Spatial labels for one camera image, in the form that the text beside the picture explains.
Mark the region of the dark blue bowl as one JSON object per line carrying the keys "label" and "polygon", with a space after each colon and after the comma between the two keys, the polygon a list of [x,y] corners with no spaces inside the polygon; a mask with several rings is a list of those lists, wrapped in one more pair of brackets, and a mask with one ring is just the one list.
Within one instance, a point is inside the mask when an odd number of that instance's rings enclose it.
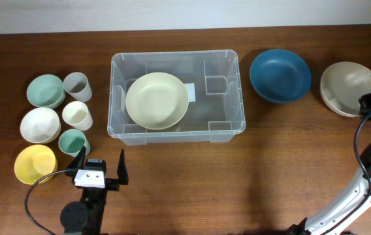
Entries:
{"label": "dark blue bowl", "polygon": [[285,104],[303,98],[312,84],[308,64],[299,55],[281,49],[259,54],[250,66],[250,82],[264,100]]}

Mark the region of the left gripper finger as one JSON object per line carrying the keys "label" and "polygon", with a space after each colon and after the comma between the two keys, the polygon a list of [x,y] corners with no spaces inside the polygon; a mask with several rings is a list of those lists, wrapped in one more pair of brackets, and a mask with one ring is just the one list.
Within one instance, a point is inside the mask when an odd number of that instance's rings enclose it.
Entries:
{"label": "left gripper finger", "polygon": [[81,169],[84,164],[85,156],[86,156],[86,147],[83,146],[81,150],[78,152],[77,156],[66,167],[66,169],[70,171]]}
{"label": "left gripper finger", "polygon": [[129,175],[127,172],[127,167],[125,164],[125,152],[124,149],[120,152],[120,158],[118,162],[117,168],[117,175],[118,175],[118,183],[120,185],[128,185],[129,184]]}

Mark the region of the beige bowl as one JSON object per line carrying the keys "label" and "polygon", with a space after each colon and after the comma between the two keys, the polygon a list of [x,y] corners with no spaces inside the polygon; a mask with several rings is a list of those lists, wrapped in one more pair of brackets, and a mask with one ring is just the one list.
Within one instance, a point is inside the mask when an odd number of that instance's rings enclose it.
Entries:
{"label": "beige bowl", "polygon": [[325,69],[320,80],[324,103],[341,116],[360,116],[359,99],[371,93],[371,70],[364,65],[343,61]]}

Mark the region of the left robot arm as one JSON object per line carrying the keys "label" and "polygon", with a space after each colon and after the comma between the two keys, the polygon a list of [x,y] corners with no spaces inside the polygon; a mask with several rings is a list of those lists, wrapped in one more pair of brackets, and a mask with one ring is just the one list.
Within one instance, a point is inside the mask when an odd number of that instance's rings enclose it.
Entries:
{"label": "left robot arm", "polygon": [[80,200],[68,203],[61,211],[60,222],[65,234],[100,234],[106,197],[109,191],[119,191],[129,184],[124,150],[120,152],[117,178],[106,178],[106,162],[87,159],[86,147],[67,166],[66,176],[82,190]]}

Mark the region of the cream bowl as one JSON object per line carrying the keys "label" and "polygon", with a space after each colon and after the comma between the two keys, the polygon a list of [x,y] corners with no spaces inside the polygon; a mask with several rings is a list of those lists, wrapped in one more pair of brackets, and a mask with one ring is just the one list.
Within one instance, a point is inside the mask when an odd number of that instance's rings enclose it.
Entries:
{"label": "cream bowl", "polygon": [[136,79],[127,91],[125,107],[141,127],[163,130],[177,124],[189,107],[184,83],[165,72],[152,72]]}

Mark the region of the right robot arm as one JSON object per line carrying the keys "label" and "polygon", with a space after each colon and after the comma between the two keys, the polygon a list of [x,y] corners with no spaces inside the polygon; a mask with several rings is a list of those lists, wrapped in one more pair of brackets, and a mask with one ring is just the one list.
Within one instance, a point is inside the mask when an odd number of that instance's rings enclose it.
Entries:
{"label": "right robot arm", "polygon": [[371,121],[371,93],[359,99],[363,120],[357,127],[353,149],[359,169],[349,185],[322,211],[311,218],[291,225],[290,235],[341,234],[354,220],[371,207],[371,143],[359,152],[358,141],[361,130]]}

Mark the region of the yellow small bowl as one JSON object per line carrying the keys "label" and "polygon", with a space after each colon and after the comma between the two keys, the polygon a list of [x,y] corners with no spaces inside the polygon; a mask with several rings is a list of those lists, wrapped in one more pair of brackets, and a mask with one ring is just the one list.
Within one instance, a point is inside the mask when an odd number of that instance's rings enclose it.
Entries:
{"label": "yellow small bowl", "polygon": [[22,150],[14,163],[17,179],[28,185],[57,170],[54,152],[45,145],[32,145]]}

